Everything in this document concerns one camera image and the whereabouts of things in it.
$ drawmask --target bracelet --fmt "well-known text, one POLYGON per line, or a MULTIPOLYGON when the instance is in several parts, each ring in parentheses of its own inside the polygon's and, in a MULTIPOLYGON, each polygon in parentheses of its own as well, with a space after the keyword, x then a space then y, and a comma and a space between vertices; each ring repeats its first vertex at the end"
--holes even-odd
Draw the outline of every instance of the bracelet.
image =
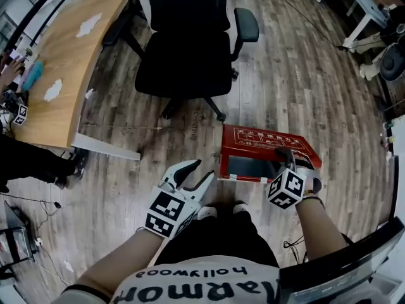
POLYGON ((304 200, 318 200, 318 201, 320 201, 320 202, 321 202, 321 205, 322 205, 323 209, 325 209, 325 205, 323 204, 322 199, 320 199, 320 198, 319 198, 319 197, 317 197, 317 196, 308 196, 308 197, 304 197, 304 198, 301 200, 301 202, 303 202, 304 200))

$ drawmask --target white marker cube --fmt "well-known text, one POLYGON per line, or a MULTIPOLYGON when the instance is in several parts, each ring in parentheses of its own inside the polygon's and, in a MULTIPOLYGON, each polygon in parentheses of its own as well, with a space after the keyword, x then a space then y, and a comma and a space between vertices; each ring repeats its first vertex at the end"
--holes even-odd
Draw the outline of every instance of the white marker cube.
POLYGON ((304 194, 306 177, 285 169, 269 186, 267 200, 282 209, 298 204, 304 194))
POLYGON ((178 192, 172 194, 158 187, 153 187, 149 196, 145 228, 164 238, 173 239, 185 229, 201 207, 178 192))

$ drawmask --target computer monitor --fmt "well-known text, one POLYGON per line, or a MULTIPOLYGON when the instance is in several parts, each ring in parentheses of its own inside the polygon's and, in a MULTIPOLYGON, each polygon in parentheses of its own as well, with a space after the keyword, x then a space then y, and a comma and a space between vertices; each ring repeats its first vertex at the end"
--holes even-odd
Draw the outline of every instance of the computer monitor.
POLYGON ((364 239, 335 253, 280 269, 280 303, 326 302, 367 281, 404 234, 394 218, 364 239))

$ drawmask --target chair backrest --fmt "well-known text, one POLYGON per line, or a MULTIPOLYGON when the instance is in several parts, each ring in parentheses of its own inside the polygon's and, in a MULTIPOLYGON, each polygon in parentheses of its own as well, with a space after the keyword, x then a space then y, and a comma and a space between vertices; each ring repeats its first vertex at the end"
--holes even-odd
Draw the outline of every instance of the chair backrest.
POLYGON ((225 31, 227 0, 150 0, 152 29, 158 32, 225 31))

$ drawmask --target white t-shirt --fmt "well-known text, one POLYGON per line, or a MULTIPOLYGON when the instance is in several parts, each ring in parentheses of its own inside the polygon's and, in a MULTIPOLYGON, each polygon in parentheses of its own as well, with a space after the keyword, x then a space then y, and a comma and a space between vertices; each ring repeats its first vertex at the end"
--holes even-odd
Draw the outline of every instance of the white t-shirt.
MULTIPOLYGON (((232 256, 206 256, 142 269, 127 277, 110 303, 276 303, 278 268, 232 256)), ((333 304, 389 303, 365 282, 333 304)), ((68 289, 53 304, 104 304, 106 296, 89 288, 68 289)))

